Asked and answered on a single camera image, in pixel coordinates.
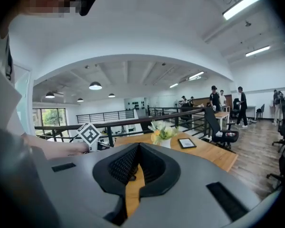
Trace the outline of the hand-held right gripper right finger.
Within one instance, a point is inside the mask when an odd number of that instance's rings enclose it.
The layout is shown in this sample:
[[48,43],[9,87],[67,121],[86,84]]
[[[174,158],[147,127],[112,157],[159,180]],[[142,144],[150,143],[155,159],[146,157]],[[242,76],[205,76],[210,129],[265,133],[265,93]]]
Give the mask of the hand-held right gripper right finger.
[[[202,157],[150,147],[173,158],[180,166],[180,177],[164,195],[141,198],[136,211],[120,228],[249,228],[269,211],[280,194],[275,191],[260,200],[243,182]],[[247,214],[232,221],[207,188],[216,182],[239,201]]]

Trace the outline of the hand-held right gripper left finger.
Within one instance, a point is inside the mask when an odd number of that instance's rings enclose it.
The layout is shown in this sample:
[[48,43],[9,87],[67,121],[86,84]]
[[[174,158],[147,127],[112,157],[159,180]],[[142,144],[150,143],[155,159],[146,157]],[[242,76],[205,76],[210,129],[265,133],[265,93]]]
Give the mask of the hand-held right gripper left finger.
[[67,158],[47,160],[37,149],[41,191],[37,203],[42,227],[140,228],[127,216],[125,185],[114,178],[114,161],[127,164],[138,144]]

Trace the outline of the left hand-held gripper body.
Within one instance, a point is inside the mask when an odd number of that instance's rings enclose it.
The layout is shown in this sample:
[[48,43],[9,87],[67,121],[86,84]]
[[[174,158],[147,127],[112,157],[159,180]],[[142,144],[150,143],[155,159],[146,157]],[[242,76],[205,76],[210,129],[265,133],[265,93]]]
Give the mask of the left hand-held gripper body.
[[85,123],[77,129],[78,136],[88,145],[88,152],[97,152],[97,142],[102,134],[92,123]]

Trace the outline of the person's left forearm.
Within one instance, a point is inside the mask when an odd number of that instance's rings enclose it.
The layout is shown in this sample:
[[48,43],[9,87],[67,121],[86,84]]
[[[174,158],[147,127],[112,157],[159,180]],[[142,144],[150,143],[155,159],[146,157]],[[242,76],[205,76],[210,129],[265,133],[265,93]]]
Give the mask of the person's left forearm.
[[89,152],[89,147],[84,142],[51,142],[26,133],[21,137],[29,146],[40,148],[47,159],[81,155]]

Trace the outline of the distant black railing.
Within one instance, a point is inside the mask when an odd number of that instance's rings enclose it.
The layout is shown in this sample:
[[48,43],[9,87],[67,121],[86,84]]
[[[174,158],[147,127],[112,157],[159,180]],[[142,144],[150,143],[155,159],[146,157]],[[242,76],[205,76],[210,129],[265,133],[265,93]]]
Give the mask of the distant black railing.
[[95,114],[81,114],[76,116],[78,124],[112,122],[115,120],[133,119],[134,117],[134,110],[113,111]]

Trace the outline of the black metal railing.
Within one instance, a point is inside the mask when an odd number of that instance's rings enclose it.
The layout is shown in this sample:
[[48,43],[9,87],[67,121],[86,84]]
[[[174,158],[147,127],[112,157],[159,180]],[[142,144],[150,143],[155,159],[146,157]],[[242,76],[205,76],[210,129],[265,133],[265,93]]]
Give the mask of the black metal railing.
[[[146,116],[142,118],[135,116],[133,119],[92,124],[102,134],[99,140],[110,146],[114,145],[118,137],[150,133],[148,125],[152,121],[164,121],[171,127],[178,127],[181,132],[201,139],[209,137],[211,130],[205,116],[197,119],[192,118],[193,114],[200,112],[204,112],[204,110],[199,107],[147,107]],[[35,130],[37,136],[42,139],[72,143],[76,140],[82,140],[76,131],[83,124],[85,123],[66,126],[41,126],[35,127]]]

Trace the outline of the large window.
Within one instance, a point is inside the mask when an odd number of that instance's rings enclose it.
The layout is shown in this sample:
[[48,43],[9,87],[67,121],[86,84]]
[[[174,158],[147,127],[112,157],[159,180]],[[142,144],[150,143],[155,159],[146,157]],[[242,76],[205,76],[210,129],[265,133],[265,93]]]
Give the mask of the large window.
[[33,108],[32,116],[35,127],[67,125],[65,108]]

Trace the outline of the wooden table white legs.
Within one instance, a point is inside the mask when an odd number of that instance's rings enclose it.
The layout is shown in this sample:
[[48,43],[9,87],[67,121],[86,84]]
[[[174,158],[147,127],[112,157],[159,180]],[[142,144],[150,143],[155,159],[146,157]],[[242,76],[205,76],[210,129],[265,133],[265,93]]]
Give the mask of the wooden table white legs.
[[[190,138],[195,144],[196,148],[182,149],[179,145],[178,139]],[[129,143],[152,143],[151,134],[135,135],[128,137],[118,137],[115,141],[114,147]],[[188,153],[191,155],[202,157],[225,171],[229,171],[234,165],[238,155],[211,143],[205,142],[199,138],[190,136],[186,133],[179,132],[176,136],[171,138],[171,149]],[[130,217],[139,206],[139,189],[145,185],[143,171],[138,166],[136,173],[136,180],[131,181],[126,185],[125,203],[127,216]]]

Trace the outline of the yellow white flower bouquet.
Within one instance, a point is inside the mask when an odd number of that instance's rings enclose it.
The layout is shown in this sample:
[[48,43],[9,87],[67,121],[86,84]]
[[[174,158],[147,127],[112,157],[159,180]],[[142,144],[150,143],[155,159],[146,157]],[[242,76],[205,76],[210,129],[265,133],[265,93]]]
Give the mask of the yellow white flower bouquet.
[[171,127],[164,121],[152,121],[148,125],[148,129],[152,132],[151,141],[153,144],[160,144],[163,141],[170,140],[179,132],[178,127]]

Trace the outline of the black high-back office chair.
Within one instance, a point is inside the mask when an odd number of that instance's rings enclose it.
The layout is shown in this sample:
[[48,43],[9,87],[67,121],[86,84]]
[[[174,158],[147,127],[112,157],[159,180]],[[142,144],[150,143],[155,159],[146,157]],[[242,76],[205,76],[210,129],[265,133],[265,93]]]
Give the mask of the black high-back office chair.
[[[235,125],[235,123],[228,123],[228,129],[227,130],[221,130],[220,125],[215,118],[214,111],[210,109],[209,107],[204,108],[205,111],[205,118],[207,122],[210,125],[212,135],[211,135],[211,143],[214,143],[216,146],[225,149],[227,151],[230,151],[232,153],[235,153],[231,150],[231,143],[235,143],[238,140],[239,132],[231,130],[231,126]],[[235,132],[237,135],[234,137],[223,137],[223,132]]]

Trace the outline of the small wooden desk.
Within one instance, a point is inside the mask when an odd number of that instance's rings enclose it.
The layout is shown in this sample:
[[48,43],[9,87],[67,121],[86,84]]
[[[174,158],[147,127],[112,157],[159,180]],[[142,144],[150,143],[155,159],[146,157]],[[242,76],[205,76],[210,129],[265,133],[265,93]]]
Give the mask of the small wooden desk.
[[[204,116],[204,114],[205,114],[204,112],[200,112],[200,113],[197,113],[197,114],[193,114],[193,115],[192,115],[192,118],[193,118],[193,119],[201,118],[201,117]],[[228,129],[227,124],[228,124],[229,121],[230,121],[230,114],[229,114],[229,112],[218,112],[218,113],[215,113],[215,118],[218,120],[221,130],[222,130],[224,127],[225,127],[226,129]]]

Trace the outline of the person's white shirt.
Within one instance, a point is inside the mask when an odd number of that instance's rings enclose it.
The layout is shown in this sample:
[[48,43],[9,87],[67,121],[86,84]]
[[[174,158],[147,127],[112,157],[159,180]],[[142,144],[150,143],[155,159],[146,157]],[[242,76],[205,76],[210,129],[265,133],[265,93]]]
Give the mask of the person's white shirt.
[[17,114],[21,94],[15,89],[9,36],[0,37],[0,129],[21,136],[24,129]]

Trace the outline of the white desk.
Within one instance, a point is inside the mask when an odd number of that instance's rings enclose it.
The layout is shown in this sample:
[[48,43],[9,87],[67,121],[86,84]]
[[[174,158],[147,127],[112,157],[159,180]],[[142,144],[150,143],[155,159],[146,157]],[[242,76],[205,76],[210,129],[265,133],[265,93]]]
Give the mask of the white desk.
[[247,106],[246,115],[248,118],[252,118],[253,120],[256,120],[256,112],[257,112],[257,107],[255,105]]

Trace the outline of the small dark chair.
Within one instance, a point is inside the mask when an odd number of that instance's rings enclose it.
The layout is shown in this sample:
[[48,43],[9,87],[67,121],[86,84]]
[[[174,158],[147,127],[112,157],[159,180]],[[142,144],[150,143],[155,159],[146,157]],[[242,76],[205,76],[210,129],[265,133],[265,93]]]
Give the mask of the small dark chair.
[[265,109],[265,104],[263,104],[260,108],[256,110],[256,119],[263,118],[264,109]]

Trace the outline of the black picture frame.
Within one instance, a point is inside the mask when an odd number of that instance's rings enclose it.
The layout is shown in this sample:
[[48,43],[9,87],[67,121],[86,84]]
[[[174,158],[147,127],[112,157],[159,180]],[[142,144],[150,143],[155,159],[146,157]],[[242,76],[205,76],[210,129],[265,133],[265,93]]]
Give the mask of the black picture frame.
[[178,139],[179,145],[182,149],[196,148],[196,144],[190,138]]

